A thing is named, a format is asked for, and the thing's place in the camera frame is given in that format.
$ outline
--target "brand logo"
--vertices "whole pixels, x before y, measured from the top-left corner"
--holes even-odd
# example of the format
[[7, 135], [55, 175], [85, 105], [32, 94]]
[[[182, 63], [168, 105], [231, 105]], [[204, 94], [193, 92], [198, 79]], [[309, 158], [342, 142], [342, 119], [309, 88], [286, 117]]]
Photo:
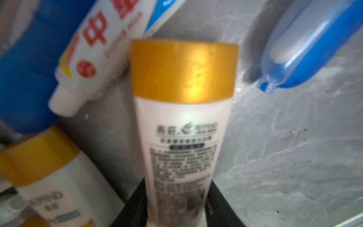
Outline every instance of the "brand logo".
[[124, 17], [134, 9], [136, 3], [140, 0], [111, 0], [115, 10], [118, 12], [120, 19]]
[[96, 68], [89, 61], [80, 61], [77, 64], [77, 72], [84, 78], [92, 78], [96, 75]]
[[55, 200], [60, 200], [63, 197], [63, 193], [61, 193], [60, 191], [55, 191], [51, 194], [48, 195], [43, 195], [43, 196], [39, 196], [36, 197], [34, 199], [31, 199], [29, 201], [30, 205], [33, 207], [37, 207], [40, 206], [46, 202], [52, 202]]
[[184, 133], [185, 135], [189, 135], [193, 132], [192, 128], [193, 128], [193, 123], [189, 122], [183, 126], [183, 128], [181, 129], [181, 132]]
[[107, 20], [104, 14], [99, 11], [95, 17], [91, 17], [88, 21], [88, 27], [83, 31], [83, 36], [90, 46], [93, 46], [97, 40], [103, 45], [107, 43], [103, 32], [107, 28]]

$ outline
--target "white tube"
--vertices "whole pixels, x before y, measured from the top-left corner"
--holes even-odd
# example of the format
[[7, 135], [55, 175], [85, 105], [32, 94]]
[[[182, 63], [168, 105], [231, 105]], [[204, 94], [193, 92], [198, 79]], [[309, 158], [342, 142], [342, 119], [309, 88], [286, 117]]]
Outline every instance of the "white tube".
[[135, 40], [131, 79], [148, 218], [199, 226], [232, 107], [238, 46]]
[[14, 220], [28, 205], [19, 194], [0, 197], [0, 225]]
[[49, 108], [71, 117], [99, 98], [128, 66], [130, 40], [152, 35], [185, 1], [96, 1], [60, 58]]

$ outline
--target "blue plastic container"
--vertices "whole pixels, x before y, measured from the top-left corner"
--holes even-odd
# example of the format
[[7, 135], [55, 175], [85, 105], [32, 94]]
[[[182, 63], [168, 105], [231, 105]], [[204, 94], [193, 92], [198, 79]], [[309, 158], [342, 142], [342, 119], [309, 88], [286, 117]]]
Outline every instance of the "blue plastic container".
[[15, 132], [36, 133], [54, 123], [48, 108], [54, 69], [94, 2], [41, 0], [21, 38], [0, 57], [0, 119]]
[[296, 0], [272, 32], [258, 87], [267, 93], [306, 82], [363, 25], [363, 0]]

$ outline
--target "grey marble surface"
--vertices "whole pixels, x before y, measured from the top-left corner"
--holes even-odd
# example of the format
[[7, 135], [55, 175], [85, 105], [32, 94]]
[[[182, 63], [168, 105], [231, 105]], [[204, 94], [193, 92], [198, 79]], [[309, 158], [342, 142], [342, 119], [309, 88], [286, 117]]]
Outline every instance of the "grey marble surface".
[[[291, 0], [188, 0], [155, 37], [241, 45], [214, 181], [249, 227], [304, 226], [363, 196], [363, 30], [307, 83], [267, 95], [262, 50]], [[58, 125], [125, 198], [143, 178], [128, 73]]]

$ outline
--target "toothpaste tube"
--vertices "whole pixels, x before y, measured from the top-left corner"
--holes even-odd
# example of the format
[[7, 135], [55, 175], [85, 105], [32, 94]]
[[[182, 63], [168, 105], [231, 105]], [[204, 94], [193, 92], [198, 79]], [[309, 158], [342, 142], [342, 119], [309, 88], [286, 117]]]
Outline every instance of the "toothpaste tube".
[[127, 68], [131, 39], [153, 35], [185, 1], [98, 0], [60, 57], [51, 111], [71, 117], [99, 98]]

